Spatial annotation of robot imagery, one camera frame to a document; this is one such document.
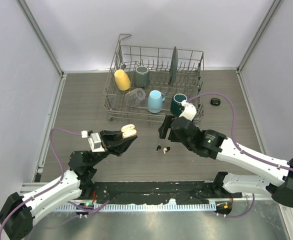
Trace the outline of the beige earbud charging case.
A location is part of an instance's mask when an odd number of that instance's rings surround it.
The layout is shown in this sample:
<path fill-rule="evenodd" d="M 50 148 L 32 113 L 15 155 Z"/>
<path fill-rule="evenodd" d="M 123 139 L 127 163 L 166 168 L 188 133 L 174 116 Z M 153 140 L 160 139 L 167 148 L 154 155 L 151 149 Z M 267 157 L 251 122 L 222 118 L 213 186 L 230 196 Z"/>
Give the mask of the beige earbud charging case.
<path fill-rule="evenodd" d="M 127 124 L 121 128 L 122 138 L 126 139 L 137 134 L 136 126 L 134 124 Z"/>

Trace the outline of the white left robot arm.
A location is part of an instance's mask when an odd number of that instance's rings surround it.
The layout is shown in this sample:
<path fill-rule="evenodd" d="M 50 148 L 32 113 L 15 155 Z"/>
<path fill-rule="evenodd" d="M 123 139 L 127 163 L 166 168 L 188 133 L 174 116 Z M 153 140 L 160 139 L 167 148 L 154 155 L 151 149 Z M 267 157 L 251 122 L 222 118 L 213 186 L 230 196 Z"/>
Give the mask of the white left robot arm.
<path fill-rule="evenodd" d="M 74 199 L 89 199 L 95 190 L 92 181 L 97 172 L 94 168 L 109 155 L 120 157 L 137 139 L 133 124 L 121 130 L 93 132 L 83 130 L 74 135 L 88 140 L 90 150 L 71 153 L 69 169 L 61 170 L 61 175 L 42 187 L 25 195 L 12 193 L 0 210 L 0 239 L 5 232 L 11 240 L 21 240 L 33 227 L 60 204 Z"/>

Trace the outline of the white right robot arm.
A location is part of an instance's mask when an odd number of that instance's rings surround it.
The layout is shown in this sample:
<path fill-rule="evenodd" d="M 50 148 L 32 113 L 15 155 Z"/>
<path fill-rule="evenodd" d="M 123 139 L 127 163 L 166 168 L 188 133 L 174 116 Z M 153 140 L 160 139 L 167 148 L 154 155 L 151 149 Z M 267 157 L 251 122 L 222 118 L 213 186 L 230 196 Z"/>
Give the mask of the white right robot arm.
<path fill-rule="evenodd" d="M 167 115 L 158 133 L 160 139 L 182 143 L 200 157 L 227 162 L 253 173 L 219 172 L 212 185 L 215 196 L 251 193 L 271 197 L 277 203 L 293 208 L 293 158 L 283 160 L 267 156 L 233 142 L 215 130 L 201 130 L 185 117 Z"/>

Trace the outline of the black earbud charging case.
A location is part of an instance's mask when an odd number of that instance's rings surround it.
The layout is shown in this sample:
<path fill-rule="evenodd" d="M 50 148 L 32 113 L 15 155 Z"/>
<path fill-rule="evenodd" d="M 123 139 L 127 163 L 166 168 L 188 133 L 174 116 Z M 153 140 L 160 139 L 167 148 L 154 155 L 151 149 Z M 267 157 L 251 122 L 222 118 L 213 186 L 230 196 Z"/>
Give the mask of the black earbud charging case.
<path fill-rule="evenodd" d="M 219 98 L 212 98 L 210 100 L 210 104 L 212 106 L 219 106 L 221 104 L 221 100 Z"/>

